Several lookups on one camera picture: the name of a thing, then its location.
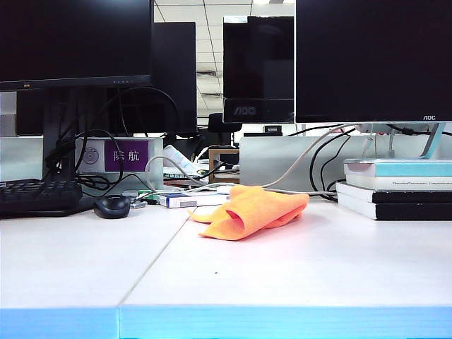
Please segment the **book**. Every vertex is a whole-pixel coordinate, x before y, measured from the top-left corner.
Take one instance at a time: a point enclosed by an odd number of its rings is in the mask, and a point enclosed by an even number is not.
[[[338,193],[338,204],[374,220],[452,220],[452,203],[371,203]]]
[[[367,177],[452,177],[452,160],[347,159],[344,173]]]
[[[452,191],[389,191],[336,183],[338,193],[371,203],[452,203]]]
[[[347,184],[366,189],[394,191],[449,191],[452,177],[368,177],[346,174]]]

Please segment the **computer mouse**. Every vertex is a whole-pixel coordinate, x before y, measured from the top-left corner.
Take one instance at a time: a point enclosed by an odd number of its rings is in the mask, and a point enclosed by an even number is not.
[[[94,202],[94,212],[104,219],[119,219],[129,215],[130,200],[126,196],[103,196]]]

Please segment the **keyboard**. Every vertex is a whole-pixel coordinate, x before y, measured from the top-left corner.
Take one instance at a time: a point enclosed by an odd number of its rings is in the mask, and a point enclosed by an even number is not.
[[[0,183],[0,215],[74,208],[82,198],[75,181],[42,182],[37,179]]]

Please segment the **office desk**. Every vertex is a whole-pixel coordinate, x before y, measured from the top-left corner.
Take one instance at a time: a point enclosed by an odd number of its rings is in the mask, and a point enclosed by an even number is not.
[[[123,338],[452,337],[450,222],[312,203],[241,242],[204,227],[188,221],[120,307]]]
[[[0,338],[118,338],[118,305],[187,218],[148,206],[0,220]]]
[[[204,227],[160,206],[1,220],[0,338],[452,337],[450,222],[311,203],[241,242]]]

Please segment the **orange cloth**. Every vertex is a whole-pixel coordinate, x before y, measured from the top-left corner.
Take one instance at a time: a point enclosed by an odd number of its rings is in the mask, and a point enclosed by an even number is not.
[[[198,222],[210,223],[199,235],[224,240],[239,240],[264,228],[274,228],[298,218],[309,202],[307,194],[281,194],[259,186],[231,188],[231,201],[210,215],[194,215]]]

